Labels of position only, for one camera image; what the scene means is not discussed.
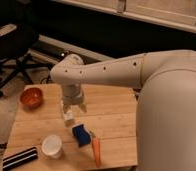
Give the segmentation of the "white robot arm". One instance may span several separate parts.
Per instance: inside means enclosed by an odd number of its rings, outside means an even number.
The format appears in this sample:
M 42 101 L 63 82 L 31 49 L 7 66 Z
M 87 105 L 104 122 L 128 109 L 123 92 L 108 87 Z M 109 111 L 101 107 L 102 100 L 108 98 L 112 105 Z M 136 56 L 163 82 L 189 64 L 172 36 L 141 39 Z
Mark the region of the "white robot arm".
M 140 53 L 93 64 L 70 54 L 50 75 L 69 105 L 82 100 L 83 84 L 138 89 L 138 171 L 196 171 L 196 51 Z

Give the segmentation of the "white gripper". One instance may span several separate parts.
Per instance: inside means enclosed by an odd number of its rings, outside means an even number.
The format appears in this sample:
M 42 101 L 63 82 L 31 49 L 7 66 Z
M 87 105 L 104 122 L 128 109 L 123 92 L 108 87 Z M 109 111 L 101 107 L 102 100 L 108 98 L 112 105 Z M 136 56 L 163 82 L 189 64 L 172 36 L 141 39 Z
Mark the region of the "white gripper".
M 62 85 L 62 110 L 65 115 L 71 111 L 69 105 L 78 105 L 79 108 L 86 113 L 87 107 L 84 102 L 84 92 L 80 84 Z

